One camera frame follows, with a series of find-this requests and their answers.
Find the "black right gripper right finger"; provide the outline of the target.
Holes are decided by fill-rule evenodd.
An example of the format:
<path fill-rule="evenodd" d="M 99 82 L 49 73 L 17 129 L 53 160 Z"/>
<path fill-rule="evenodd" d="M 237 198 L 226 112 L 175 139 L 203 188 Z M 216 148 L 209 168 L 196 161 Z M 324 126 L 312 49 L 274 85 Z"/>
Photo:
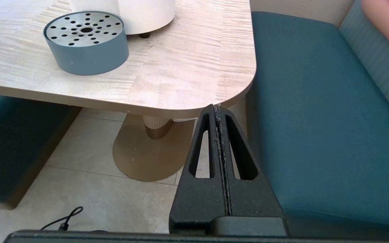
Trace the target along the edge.
<path fill-rule="evenodd" d="M 218 132 L 226 214 L 284 218 L 241 126 L 232 112 L 223 107 L 218 108 Z"/>

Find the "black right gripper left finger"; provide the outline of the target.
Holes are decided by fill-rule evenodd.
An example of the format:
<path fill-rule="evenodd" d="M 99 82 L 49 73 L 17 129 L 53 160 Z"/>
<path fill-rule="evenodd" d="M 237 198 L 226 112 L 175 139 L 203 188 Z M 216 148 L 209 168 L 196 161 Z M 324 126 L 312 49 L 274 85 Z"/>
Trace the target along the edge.
<path fill-rule="evenodd" d="M 171 234 L 206 234 L 210 223 L 229 212 L 221 134 L 216 106 L 200 113 L 169 215 Z M 197 178 L 203 134 L 208 133 L 208 178 Z"/>

